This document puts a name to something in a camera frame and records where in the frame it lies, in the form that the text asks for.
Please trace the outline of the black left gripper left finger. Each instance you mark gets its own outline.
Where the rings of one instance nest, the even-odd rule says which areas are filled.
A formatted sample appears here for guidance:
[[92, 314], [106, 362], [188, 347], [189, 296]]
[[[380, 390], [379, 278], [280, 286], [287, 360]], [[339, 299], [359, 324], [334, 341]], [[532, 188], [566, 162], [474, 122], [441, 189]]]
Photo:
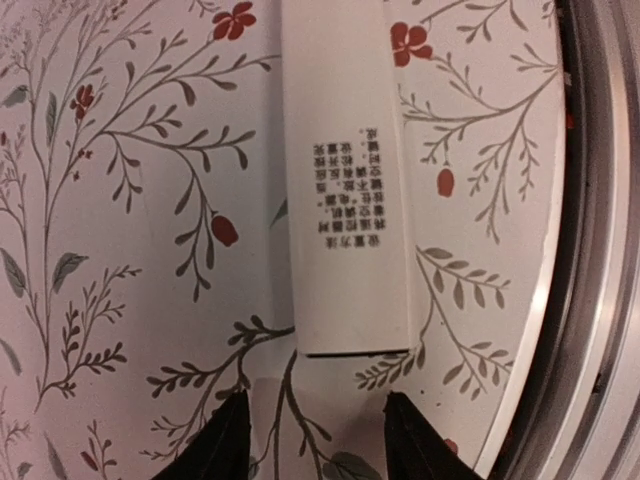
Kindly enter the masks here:
[[251, 422], [246, 391], [231, 394], [195, 439], [153, 480], [247, 480]]

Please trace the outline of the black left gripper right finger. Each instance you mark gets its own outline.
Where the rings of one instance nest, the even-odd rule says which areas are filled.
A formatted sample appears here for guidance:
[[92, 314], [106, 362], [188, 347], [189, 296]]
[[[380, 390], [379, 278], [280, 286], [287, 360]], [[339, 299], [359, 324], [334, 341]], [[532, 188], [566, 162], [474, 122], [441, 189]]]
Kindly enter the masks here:
[[475, 480], [467, 466], [401, 392], [390, 392], [384, 407], [387, 477], [391, 480]]

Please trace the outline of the white remote control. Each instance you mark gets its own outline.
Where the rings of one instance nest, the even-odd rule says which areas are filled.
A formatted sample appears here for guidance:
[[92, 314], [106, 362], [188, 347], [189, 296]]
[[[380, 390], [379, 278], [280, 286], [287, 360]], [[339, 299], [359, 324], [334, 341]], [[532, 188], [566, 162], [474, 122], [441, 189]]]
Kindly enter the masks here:
[[408, 351], [413, 235], [384, 6], [285, 1], [281, 39], [298, 351]]

